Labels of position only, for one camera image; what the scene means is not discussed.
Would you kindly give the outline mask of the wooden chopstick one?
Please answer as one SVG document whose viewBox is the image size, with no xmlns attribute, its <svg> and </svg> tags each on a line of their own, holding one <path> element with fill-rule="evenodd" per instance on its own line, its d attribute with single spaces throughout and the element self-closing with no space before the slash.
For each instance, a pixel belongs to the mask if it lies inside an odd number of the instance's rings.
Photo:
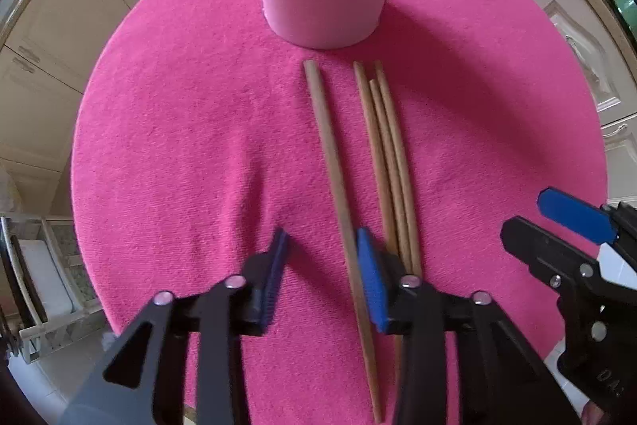
<svg viewBox="0 0 637 425">
<path fill-rule="evenodd" d="M 308 59 L 303 62 L 303 71 L 305 72 L 305 79 L 309 87 L 315 122 L 317 122 L 317 131 L 320 136 L 320 145 L 322 146 L 326 162 L 330 193 L 332 193 L 332 201 L 334 202 L 337 216 L 344 261 L 346 261 L 352 294 L 356 326 L 358 326 L 358 338 L 360 338 L 361 354 L 363 355 L 365 366 L 371 411 L 373 412 L 373 420 L 375 423 L 381 424 L 383 421 L 383 409 L 379 392 L 373 332 L 371 332 L 364 288 L 361 282 L 361 272 L 358 267 L 358 250 L 356 249 L 355 232 L 337 140 L 334 127 L 332 126 L 332 117 L 330 116 L 319 66 L 317 66 L 317 63 L 313 61 L 313 59 Z"/>
</svg>

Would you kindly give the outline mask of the wooden chopstick three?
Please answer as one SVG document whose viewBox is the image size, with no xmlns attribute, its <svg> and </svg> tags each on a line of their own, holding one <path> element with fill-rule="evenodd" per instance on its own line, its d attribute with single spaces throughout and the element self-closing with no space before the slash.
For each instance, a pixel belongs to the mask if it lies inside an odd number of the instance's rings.
<svg viewBox="0 0 637 425">
<path fill-rule="evenodd" d="M 375 104 L 376 117 L 380 129 L 380 136 L 383 146 L 383 157 L 389 178 L 389 188 L 393 207 L 394 220 L 394 249 L 401 258 L 404 268 L 408 274 L 414 273 L 411 265 L 410 244 L 406 221 L 405 205 L 401 181 L 399 180 L 399 165 L 397 165 L 396 153 L 390 131 L 387 111 L 385 111 L 384 101 L 381 94 L 379 82 L 375 79 L 370 81 L 371 96 Z"/>
</svg>

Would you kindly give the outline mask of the wooden chopstick two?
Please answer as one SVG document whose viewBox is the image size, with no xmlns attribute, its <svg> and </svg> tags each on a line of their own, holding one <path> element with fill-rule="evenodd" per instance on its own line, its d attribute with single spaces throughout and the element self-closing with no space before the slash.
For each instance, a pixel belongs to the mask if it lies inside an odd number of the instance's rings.
<svg viewBox="0 0 637 425">
<path fill-rule="evenodd" d="M 385 160 L 383 157 L 383 146 L 380 136 L 380 129 L 376 117 L 375 104 L 373 96 L 371 96 L 370 81 L 367 78 L 364 65 L 360 61 L 353 63 L 353 70 L 356 84 L 358 85 L 358 94 L 361 97 L 361 107 L 363 108 L 365 124 L 367 128 L 368 141 L 373 160 L 373 173 L 375 174 L 378 201 L 381 212 L 382 238 L 385 249 L 394 256 L 399 255 L 394 249 L 394 220 L 393 207 L 391 202 L 391 194 L 389 188 L 389 178 Z"/>
</svg>

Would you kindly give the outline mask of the wooden chopstick four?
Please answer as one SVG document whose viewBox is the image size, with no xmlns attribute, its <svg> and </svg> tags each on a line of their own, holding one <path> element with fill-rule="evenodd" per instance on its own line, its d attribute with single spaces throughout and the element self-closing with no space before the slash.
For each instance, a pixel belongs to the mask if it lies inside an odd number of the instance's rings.
<svg viewBox="0 0 637 425">
<path fill-rule="evenodd" d="M 381 61 L 375 61 L 375 69 L 383 100 L 385 115 L 387 116 L 389 123 L 389 131 L 392 138 L 392 145 L 397 163 L 397 171 L 399 172 L 399 183 L 401 184 L 405 212 L 404 220 L 408 233 L 410 271 L 412 274 L 422 277 L 423 268 L 421 263 L 420 235 L 418 230 L 416 207 L 414 207 L 414 193 L 412 193 L 409 167 L 401 131 L 401 124 L 399 124 L 399 116 L 396 112 L 389 83 L 387 81 L 387 75 L 384 72 Z"/>
</svg>

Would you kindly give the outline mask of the pink round tablecloth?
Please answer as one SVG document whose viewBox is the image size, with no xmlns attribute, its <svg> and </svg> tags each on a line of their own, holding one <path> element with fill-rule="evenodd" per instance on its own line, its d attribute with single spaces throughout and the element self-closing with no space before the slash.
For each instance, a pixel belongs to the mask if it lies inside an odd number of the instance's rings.
<svg viewBox="0 0 637 425">
<path fill-rule="evenodd" d="M 81 253 L 111 327 L 159 290 L 208 290 L 276 227 L 291 235 L 274 323 L 244 342 L 257 424 L 373 419 L 346 262 L 302 64 L 261 0 L 141 0 L 99 57 L 74 135 Z M 389 0 L 365 41 L 315 56 L 353 221 L 382 229 L 355 61 L 381 64 L 399 116 L 421 263 L 451 294 L 493 295 L 541 355 L 563 337 L 551 289 L 500 242 L 548 186 L 607 197 L 597 111 L 533 0 Z"/>
</svg>

